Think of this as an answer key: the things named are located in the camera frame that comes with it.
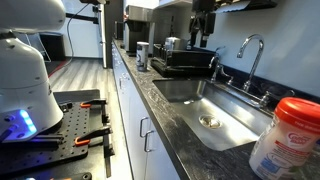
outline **white cabinet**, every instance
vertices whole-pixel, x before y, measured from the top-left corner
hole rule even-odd
[[[114,44],[112,44],[112,61],[124,129],[125,132],[129,132],[130,76]]]
[[[145,180],[179,180],[179,175],[152,123],[146,136],[146,144],[149,152]]]
[[[134,179],[179,179],[172,161],[152,124],[148,111],[114,44],[112,49],[114,77]]]
[[[131,91],[131,97],[128,149],[134,179],[144,179],[148,157],[143,150],[144,137],[150,128],[150,120],[136,89]]]

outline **sink drain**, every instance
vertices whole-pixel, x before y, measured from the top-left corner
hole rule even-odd
[[[212,115],[203,115],[199,117],[200,123],[210,129],[216,129],[221,126],[221,122]]]

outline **white container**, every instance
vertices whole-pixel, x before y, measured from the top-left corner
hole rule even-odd
[[[260,136],[249,164],[262,179],[290,179],[309,157],[320,138],[320,105],[283,98],[274,120]]]
[[[147,71],[149,43],[137,42],[136,65],[138,71]]]

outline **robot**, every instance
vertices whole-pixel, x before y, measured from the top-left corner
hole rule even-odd
[[[13,32],[60,29],[61,0],[0,1],[0,143],[28,141],[61,121],[41,53]]]

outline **white wall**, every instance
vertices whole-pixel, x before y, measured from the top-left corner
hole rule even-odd
[[[273,9],[218,14],[207,49],[225,45],[221,63],[249,73],[258,41],[250,42],[242,59],[236,54],[248,36],[261,34],[265,48],[255,75],[320,97],[319,7],[319,0],[279,0]],[[188,39],[193,13],[184,9],[181,14],[180,37]]]
[[[75,14],[86,4],[78,0],[62,0],[66,12]],[[79,15],[93,17],[92,5],[89,4]],[[64,26],[57,32],[63,34],[66,56],[71,56],[71,48],[67,34],[67,23],[69,18],[66,18]],[[90,21],[73,19],[69,25],[71,42],[76,57],[101,58],[102,47],[100,46],[99,26]]]

